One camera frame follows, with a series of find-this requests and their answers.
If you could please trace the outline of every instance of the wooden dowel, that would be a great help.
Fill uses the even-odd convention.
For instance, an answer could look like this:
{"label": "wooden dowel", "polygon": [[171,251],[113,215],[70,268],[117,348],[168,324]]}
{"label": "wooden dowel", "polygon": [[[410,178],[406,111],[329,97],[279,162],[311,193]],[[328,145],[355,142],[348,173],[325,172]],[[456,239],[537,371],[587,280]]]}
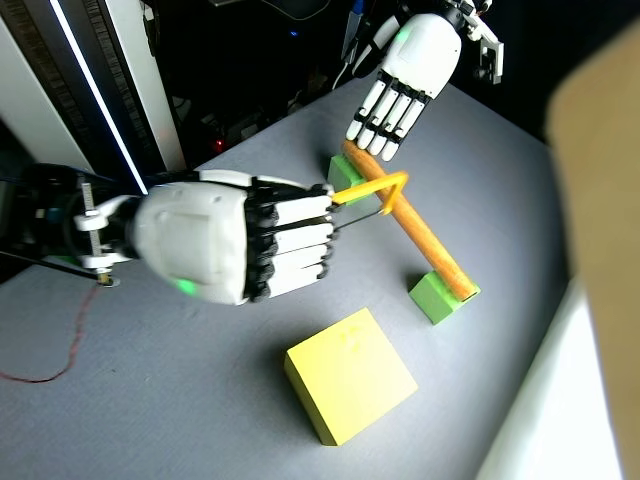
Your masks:
{"label": "wooden dowel", "polygon": [[[345,142],[343,150],[356,170],[367,180],[374,180],[386,175],[375,158],[367,151],[359,149],[353,142]],[[388,192],[389,189],[381,190],[377,192],[377,195],[384,201]],[[462,271],[404,195],[398,197],[391,214],[456,298],[466,300],[477,293],[477,288],[471,279]]]}

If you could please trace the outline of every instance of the gray table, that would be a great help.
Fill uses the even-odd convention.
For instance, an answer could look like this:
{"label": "gray table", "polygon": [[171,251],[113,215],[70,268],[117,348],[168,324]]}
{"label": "gray table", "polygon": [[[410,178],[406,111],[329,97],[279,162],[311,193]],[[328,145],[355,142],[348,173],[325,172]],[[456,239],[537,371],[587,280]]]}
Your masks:
{"label": "gray table", "polygon": [[[369,86],[351,82],[206,167],[322,182]],[[472,478],[566,285],[552,166],[544,145],[449,86],[389,167],[411,173],[407,197],[482,294],[433,327],[407,294],[429,267],[390,217],[345,229],[329,279],[258,305],[205,304],[122,265],[69,374],[0,382],[2,478]],[[63,364],[71,292],[89,286],[42,268],[1,286],[0,367]],[[364,306],[420,389],[323,447],[284,351]]]}

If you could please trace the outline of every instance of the green indicator light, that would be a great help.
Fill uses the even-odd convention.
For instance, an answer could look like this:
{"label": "green indicator light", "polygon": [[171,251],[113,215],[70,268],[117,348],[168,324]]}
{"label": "green indicator light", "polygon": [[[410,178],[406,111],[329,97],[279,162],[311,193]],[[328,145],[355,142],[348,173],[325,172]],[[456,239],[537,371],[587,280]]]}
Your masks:
{"label": "green indicator light", "polygon": [[185,279],[176,280],[176,287],[178,287],[178,289],[183,293],[186,293],[187,295],[191,295],[191,296],[194,296],[197,290],[195,283]]}
{"label": "green indicator light", "polygon": [[396,40],[398,42],[404,42],[408,37],[409,37],[409,29],[408,28],[403,28],[396,35]]}

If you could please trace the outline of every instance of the robotic hand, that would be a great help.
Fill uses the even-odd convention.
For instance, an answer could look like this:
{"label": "robotic hand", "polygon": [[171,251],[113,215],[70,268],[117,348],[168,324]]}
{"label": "robotic hand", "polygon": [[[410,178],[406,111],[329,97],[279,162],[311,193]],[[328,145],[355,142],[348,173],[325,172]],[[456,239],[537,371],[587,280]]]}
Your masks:
{"label": "robotic hand", "polygon": [[371,64],[372,58],[376,61],[395,35],[376,83],[347,130],[347,139],[391,160],[425,106],[451,78],[460,58],[459,32],[480,41],[475,76],[499,83],[504,45],[480,18],[490,6],[491,0],[485,0],[477,11],[471,0],[440,0],[414,15],[401,3],[399,12],[380,27],[354,64],[354,75],[361,76],[358,69]]}
{"label": "robotic hand", "polygon": [[123,195],[107,179],[35,165],[12,186],[11,198],[0,199],[12,204],[11,217],[0,222],[10,227],[0,228],[0,249],[72,255],[103,279],[115,263],[141,258],[182,291],[233,305],[326,274],[334,234],[330,186],[223,170],[156,181],[162,183],[148,196]]}

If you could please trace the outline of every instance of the yellow block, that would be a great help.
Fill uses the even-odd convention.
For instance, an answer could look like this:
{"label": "yellow block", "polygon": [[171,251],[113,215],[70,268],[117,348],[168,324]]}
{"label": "yellow block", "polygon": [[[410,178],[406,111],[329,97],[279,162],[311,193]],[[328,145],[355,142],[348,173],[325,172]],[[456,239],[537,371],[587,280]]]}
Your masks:
{"label": "yellow block", "polygon": [[290,348],[284,369],[325,445],[342,445],[418,389],[366,308]]}

